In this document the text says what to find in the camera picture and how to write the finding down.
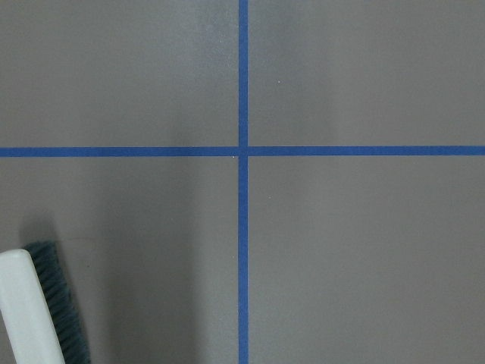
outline dark bristles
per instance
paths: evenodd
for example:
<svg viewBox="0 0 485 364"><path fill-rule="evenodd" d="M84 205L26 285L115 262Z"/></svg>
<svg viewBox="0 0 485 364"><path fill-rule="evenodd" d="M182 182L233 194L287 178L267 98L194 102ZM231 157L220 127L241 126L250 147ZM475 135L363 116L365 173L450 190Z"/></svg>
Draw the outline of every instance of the dark bristles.
<svg viewBox="0 0 485 364"><path fill-rule="evenodd" d="M24 247L36 267L55 331L66 364L89 364L89 351L81 331L69 287L59 265L55 244L51 241L31 243Z"/></svg>

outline blue painter's tape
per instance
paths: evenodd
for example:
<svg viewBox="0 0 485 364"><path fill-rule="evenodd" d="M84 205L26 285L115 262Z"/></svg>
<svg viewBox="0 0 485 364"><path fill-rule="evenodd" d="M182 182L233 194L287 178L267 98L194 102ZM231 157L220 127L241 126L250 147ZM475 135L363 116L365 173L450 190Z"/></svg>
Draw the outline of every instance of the blue painter's tape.
<svg viewBox="0 0 485 364"><path fill-rule="evenodd" d="M237 156L231 146L0 148L0 157L215 157Z"/></svg>
<svg viewBox="0 0 485 364"><path fill-rule="evenodd" d="M249 156L485 155L485 146L250 146Z"/></svg>

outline gray surface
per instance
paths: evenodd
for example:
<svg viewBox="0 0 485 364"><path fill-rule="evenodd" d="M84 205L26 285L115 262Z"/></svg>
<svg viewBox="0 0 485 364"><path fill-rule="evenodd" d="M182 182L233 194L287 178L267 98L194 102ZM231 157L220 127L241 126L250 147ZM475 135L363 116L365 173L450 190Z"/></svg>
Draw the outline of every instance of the gray surface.
<svg viewBox="0 0 485 364"><path fill-rule="evenodd" d="M237 1L5 2L1 146L237 141Z"/></svg>
<svg viewBox="0 0 485 364"><path fill-rule="evenodd" d="M251 363L485 359L481 157L251 160Z"/></svg>
<svg viewBox="0 0 485 364"><path fill-rule="evenodd" d="M250 3L252 145L483 144L485 3Z"/></svg>
<svg viewBox="0 0 485 364"><path fill-rule="evenodd" d="M0 171L0 251L60 240L93 363L236 362L236 159L0 159Z"/></svg>

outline scrub brush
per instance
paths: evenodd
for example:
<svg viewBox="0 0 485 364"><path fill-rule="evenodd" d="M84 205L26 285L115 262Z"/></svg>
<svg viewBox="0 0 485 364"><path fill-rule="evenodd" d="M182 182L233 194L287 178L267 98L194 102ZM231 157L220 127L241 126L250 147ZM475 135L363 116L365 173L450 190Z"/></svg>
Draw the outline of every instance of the scrub brush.
<svg viewBox="0 0 485 364"><path fill-rule="evenodd" d="M0 254L0 310L17 364L89 364L55 244Z"/></svg>

